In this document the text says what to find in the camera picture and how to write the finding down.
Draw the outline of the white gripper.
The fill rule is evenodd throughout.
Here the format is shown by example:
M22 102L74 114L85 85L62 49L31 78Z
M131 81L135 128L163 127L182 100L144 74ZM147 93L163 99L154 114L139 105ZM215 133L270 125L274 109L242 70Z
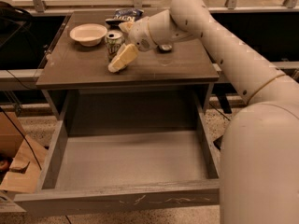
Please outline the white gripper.
M152 17L144 17L137 22L126 21L119 24L122 32L128 35L132 44L108 45L108 57L111 59L108 70L117 73L127 67L138 54L138 51L149 51L157 47L157 30Z

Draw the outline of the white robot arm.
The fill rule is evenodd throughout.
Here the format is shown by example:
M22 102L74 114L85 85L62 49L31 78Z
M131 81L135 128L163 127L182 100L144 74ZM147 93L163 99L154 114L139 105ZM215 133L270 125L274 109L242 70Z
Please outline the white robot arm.
M299 224L299 84L218 23L203 0L120 25L129 42L109 70L140 51L197 38L245 103L221 141L221 224Z

